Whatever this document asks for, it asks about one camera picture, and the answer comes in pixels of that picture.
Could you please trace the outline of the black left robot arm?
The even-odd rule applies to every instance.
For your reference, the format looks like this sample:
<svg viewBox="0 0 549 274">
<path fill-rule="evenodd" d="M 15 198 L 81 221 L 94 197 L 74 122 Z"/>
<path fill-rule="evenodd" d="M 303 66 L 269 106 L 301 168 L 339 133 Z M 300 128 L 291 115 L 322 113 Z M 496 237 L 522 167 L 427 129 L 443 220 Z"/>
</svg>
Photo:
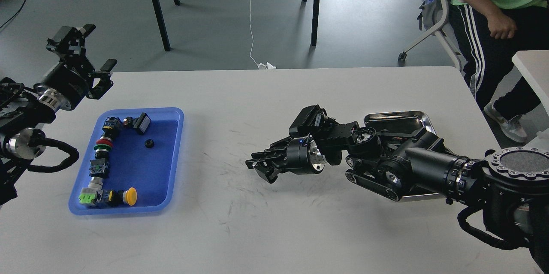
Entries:
<svg viewBox="0 0 549 274">
<path fill-rule="evenodd" d="M 74 110 L 84 97 L 102 98 L 113 86 L 111 72 L 117 61 L 108 59 L 96 71 L 86 56 L 85 39 L 95 29 L 94 24 L 63 26 L 49 38 L 46 48 L 59 61 L 33 88 L 8 77 L 1 79 L 2 205 L 17 197 L 15 184 L 24 171 L 51 174 L 65 170 L 79 159 L 74 147 L 49 139 L 39 125 L 52 123 L 58 110 Z M 60 149 L 68 157 L 56 166 L 33 165 L 47 147 Z"/>
</svg>

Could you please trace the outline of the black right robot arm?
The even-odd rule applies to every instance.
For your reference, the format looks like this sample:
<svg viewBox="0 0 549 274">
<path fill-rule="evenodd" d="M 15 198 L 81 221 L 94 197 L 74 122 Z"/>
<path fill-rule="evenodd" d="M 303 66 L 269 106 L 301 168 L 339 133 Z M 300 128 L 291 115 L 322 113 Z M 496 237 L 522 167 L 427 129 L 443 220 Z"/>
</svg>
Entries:
<svg viewBox="0 0 549 274">
<path fill-rule="evenodd" d="M 438 193 L 465 205 L 459 227 L 501 250 L 528 248 L 548 272 L 548 151 L 539 147 L 488 150 L 483 159 L 457 155 L 441 137 L 417 126 L 381 118 L 375 126 L 338 123 L 324 108 L 303 108 L 289 136 L 252 153 L 245 163 L 269 184 L 279 174 L 319 174 L 339 165 L 347 179 L 398 202 L 414 192 Z"/>
</svg>

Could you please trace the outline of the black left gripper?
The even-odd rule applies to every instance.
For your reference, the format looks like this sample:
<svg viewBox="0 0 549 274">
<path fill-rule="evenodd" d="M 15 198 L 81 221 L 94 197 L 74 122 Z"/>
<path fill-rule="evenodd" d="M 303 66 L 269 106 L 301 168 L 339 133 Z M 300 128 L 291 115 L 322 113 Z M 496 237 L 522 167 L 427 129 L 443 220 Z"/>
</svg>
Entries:
<svg viewBox="0 0 549 274">
<path fill-rule="evenodd" d="M 62 26 L 53 38 L 47 39 L 46 49 L 55 53 L 59 61 L 41 82 L 33 85 L 41 104 L 53 111 L 71 111 L 84 97 L 99 100 L 114 85 L 112 69 L 118 61 L 108 59 L 96 72 L 86 57 L 85 38 L 95 28 L 94 24 Z"/>
</svg>

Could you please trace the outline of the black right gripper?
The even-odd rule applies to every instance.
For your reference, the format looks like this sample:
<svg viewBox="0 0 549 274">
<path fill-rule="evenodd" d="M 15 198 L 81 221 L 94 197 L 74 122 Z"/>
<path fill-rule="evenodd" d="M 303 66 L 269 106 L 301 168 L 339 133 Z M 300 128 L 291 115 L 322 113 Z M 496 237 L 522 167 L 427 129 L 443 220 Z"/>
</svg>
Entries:
<svg viewBox="0 0 549 274">
<path fill-rule="evenodd" d="M 251 154 L 245 164 L 255 169 L 258 176 L 273 184 L 279 174 L 291 172 L 296 175 L 319 174 L 326 160 L 312 137 L 284 138 L 272 143 L 264 151 Z"/>
</svg>

